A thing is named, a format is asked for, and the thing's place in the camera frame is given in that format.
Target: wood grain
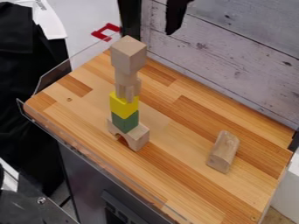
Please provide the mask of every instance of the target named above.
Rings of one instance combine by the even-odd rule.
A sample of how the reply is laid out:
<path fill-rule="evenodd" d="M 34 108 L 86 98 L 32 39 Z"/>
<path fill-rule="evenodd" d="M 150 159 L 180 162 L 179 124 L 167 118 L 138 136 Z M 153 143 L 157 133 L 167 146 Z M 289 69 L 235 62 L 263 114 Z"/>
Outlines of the wood grain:
<path fill-rule="evenodd" d="M 58 80 L 57 82 L 63 87 L 78 95 L 79 97 L 83 97 L 84 95 L 88 94 L 90 91 L 93 90 L 87 85 L 83 84 L 82 82 L 79 82 L 72 76 L 66 76 L 63 79 Z"/>
<path fill-rule="evenodd" d="M 155 2 L 166 4 L 166 0 Z M 299 42 L 296 38 L 299 32 L 296 22 L 299 19 L 299 3 L 296 0 L 195 0 L 188 6 L 187 15 L 299 58 Z"/>
<path fill-rule="evenodd" d="M 202 11 L 208 4 L 220 7 L 215 1 L 198 2 L 205 2 Z M 290 127 L 299 124 L 297 59 L 188 14 L 181 29 L 167 36 L 164 34 L 165 5 L 154 1 L 150 15 L 147 18 L 149 38 L 145 39 L 149 39 L 150 57 Z"/>
<path fill-rule="evenodd" d="M 151 136 L 138 153 L 107 130 L 114 90 L 108 52 L 34 95 L 24 109 L 180 223 L 258 222 L 291 157 L 293 130 L 151 59 L 139 76 L 140 119 Z M 65 79 L 75 87 L 61 84 Z M 82 86 L 90 91 L 78 94 Z M 205 165 L 222 129 L 241 141 L 227 175 Z"/>

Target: white wooden wall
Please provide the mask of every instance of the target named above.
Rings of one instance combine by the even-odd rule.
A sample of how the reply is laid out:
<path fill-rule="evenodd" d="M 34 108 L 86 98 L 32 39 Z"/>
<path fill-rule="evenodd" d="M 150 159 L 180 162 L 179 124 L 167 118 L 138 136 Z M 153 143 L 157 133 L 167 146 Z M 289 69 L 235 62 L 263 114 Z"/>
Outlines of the white wooden wall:
<path fill-rule="evenodd" d="M 166 0 L 158 2 L 143 0 L 142 36 L 143 41 L 148 44 L 150 57 L 292 128 L 297 127 L 299 124 L 299 60 L 273 49 L 277 46 L 276 48 L 281 50 L 280 45 L 277 44 L 278 40 L 284 45 L 290 42 L 285 43 L 286 40 L 279 38 L 276 42 L 271 42 L 270 40 L 274 40 L 275 37 L 264 36 L 263 42 L 270 41 L 272 46 L 270 48 L 250 39 L 257 34 L 254 29 L 249 29 L 250 23 L 253 22 L 249 23 L 244 19 L 247 22 L 243 21 L 242 29 L 251 33 L 251 36 L 247 33 L 242 33 L 241 36 L 194 16 L 190 13 L 190 9 L 184 17 L 182 28 L 167 36 L 164 34 L 165 2 Z M 242 7 L 249 7 L 247 12 L 254 11 L 254 7 L 258 7 L 253 7 L 257 2 L 255 0 L 213 0 L 211 2 L 219 5 L 221 2 L 223 5 L 230 4 L 231 8 L 244 4 Z M 281 3 L 276 0 L 260 0 L 259 4 L 262 2 L 274 2 L 276 5 L 293 3 L 294 7 L 299 3 L 298 0 L 286 0 Z M 275 7 L 271 4 L 264 5 L 265 17 L 271 14 L 269 11 L 275 11 Z M 233 17 L 232 13 L 222 11 L 221 7 L 217 8 L 217 11 L 230 18 Z M 196 13 L 203 14 L 203 17 L 209 14 L 200 11 Z M 239 26 L 242 26 L 243 19 L 241 16 L 238 18 Z M 260 26 L 267 28 L 262 21 Z M 285 36 L 293 37 L 294 32 L 299 31 L 298 27 L 294 23 L 294 27 L 289 27 L 293 32 Z M 299 44 L 292 45 L 293 47 L 289 49 L 294 55 L 296 53 L 299 55 Z"/>
<path fill-rule="evenodd" d="M 194 0 L 187 14 L 299 58 L 298 0 Z"/>

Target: natural wood block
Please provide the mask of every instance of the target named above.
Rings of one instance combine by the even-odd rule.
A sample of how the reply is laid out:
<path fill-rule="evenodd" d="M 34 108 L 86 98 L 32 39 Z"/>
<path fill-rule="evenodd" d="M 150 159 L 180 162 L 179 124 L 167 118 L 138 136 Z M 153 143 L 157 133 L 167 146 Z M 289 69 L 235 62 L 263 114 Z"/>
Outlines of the natural wood block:
<path fill-rule="evenodd" d="M 117 98 L 126 98 L 126 87 L 115 83 L 115 93 Z"/>
<path fill-rule="evenodd" d="M 126 75 L 136 73 L 146 64 L 146 45 L 130 36 L 112 44 L 110 51 L 113 67 Z"/>
<path fill-rule="evenodd" d="M 206 164 L 219 172 L 228 173 L 239 144 L 238 137 L 226 130 L 221 130 Z"/>
<path fill-rule="evenodd" d="M 122 119 L 126 119 L 138 110 L 139 96 L 135 96 L 132 102 L 125 98 L 117 98 L 116 93 L 110 94 L 110 110 Z"/>
<path fill-rule="evenodd" d="M 127 75 L 119 69 L 115 69 L 115 83 L 122 86 L 134 86 L 137 83 L 137 73 Z"/>
<path fill-rule="evenodd" d="M 125 134 L 131 131 L 133 128 L 137 127 L 139 123 L 138 110 L 126 119 L 122 119 L 115 113 L 111 113 L 111 116 L 113 125 L 115 125 L 119 130 L 121 130 Z"/>
<path fill-rule="evenodd" d="M 150 140 L 150 130 L 140 123 L 137 127 L 125 134 L 113 125 L 111 119 L 108 118 L 107 120 L 109 132 L 114 136 L 117 134 L 121 135 L 126 139 L 129 148 L 133 151 L 139 151 Z"/>
<path fill-rule="evenodd" d="M 135 87 L 125 87 L 125 95 L 127 102 L 132 103 L 135 97 Z"/>

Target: block tower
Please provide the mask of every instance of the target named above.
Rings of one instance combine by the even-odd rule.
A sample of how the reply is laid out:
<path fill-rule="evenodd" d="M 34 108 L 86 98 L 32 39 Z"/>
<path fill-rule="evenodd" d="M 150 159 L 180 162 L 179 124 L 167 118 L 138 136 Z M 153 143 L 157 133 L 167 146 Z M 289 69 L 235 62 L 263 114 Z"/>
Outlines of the block tower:
<path fill-rule="evenodd" d="M 108 130 L 123 136 L 129 148 L 139 151 L 150 138 L 150 130 L 139 123 L 141 80 L 137 72 L 146 63 L 146 45 L 130 36 L 121 38 L 110 47 L 111 63 L 115 68 L 115 91 L 110 94 L 111 118 Z"/>

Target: black cloth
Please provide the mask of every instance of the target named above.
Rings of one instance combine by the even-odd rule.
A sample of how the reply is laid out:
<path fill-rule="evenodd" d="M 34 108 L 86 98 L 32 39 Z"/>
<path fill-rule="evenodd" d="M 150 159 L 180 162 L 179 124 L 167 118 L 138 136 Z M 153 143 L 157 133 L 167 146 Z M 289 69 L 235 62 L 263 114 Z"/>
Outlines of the black cloth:
<path fill-rule="evenodd" d="M 181 27 L 187 5 L 192 1 L 193 0 L 167 0 L 165 28 L 167 35 L 171 35 Z"/>
<path fill-rule="evenodd" d="M 118 0 L 122 21 L 122 36 L 140 40 L 141 0 Z"/>
<path fill-rule="evenodd" d="M 31 8 L 0 3 L 0 157 L 47 195 L 63 180 L 59 148 L 21 115 L 16 99 L 29 99 L 39 77 L 67 58 L 65 40 L 48 40 Z"/>

